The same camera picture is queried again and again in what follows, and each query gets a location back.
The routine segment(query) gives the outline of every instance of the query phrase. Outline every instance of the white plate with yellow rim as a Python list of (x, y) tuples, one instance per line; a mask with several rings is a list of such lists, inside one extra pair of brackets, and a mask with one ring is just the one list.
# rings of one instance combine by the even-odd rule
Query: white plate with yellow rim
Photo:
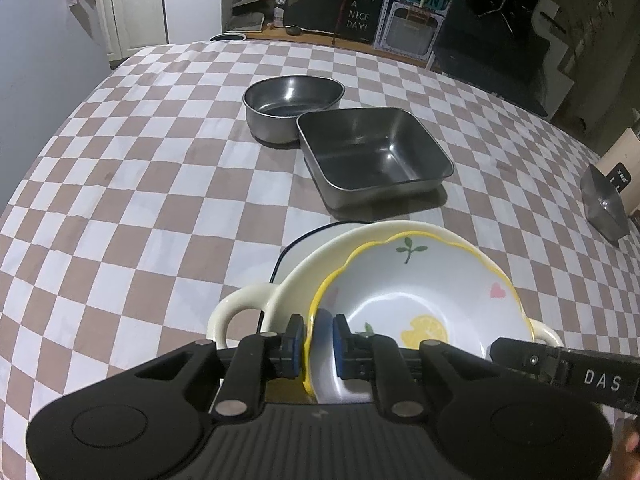
[(437, 226), (360, 246), (324, 280), (312, 301), (305, 342), (307, 391), (320, 403), (368, 402), (368, 383), (336, 375), (336, 314), (346, 316), (352, 332), (388, 335), (404, 348), (438, 339), (485, 358), (499, 337), (562, 344), (542, 323), (532, 325), (498, 265)]

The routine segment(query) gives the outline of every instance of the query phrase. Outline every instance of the cabinet door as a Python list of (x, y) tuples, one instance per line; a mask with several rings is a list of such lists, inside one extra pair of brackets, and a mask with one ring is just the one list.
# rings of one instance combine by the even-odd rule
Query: cabinet door
[(98, 10), (98, 20), (100, 21), (100, 28), (102, 29), (102, 35), (104, 36), (104, 46), (107, 50), (107, 58), (109, 61), (122, 59), (111, 0), (95, 0), (95, 6)]
[(113, 12), (124, 57), (166, 43), (162, 0), (113, 0)]

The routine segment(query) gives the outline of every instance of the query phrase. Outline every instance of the chalkboard sign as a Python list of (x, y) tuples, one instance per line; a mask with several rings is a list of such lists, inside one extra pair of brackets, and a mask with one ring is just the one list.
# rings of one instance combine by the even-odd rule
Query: chalkboard sign
[[(333, 33), (342, 0), (287, 0), (284, 25), (297, 25), (305, 30)], [(347, 0), (339, 38), (372, 43), (383, 0)]]

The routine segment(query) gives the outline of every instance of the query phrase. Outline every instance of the table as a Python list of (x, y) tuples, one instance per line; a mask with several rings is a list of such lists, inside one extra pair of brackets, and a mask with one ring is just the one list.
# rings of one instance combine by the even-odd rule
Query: table
[[(281, 249), (332, 221), (300, 150), (250, 135), (252, 82), (309, 73), (342, 107), (396, 106), (456, 163), (434, 197), (360, 212), (449, 228), (511, 277), (567, 346), (638, 356), (640, 239), (583, 216), (593, 152), (443, 75), (330, 46), (245, 41), (147, 48), (79, 105), (0, 218), (2, 471), (35, 478), (28, 420), (44, 404), (201, 338), (212, 308), (267, 281)], [(236, 337), (255, 319), (236, 324)]]

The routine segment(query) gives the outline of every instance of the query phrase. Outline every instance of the lemon print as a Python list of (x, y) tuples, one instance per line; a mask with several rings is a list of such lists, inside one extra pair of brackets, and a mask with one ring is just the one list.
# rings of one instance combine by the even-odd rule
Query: lemon print
[(425, 339), (437, 339), (443, 343), (449, 342), (444, 325), (433, 316), (426, 314), (414, 317), (410, 324), (414, 329), (405, 330), (400, 334), (400, 338), (407, 348), (417, 350), (420, 342)]

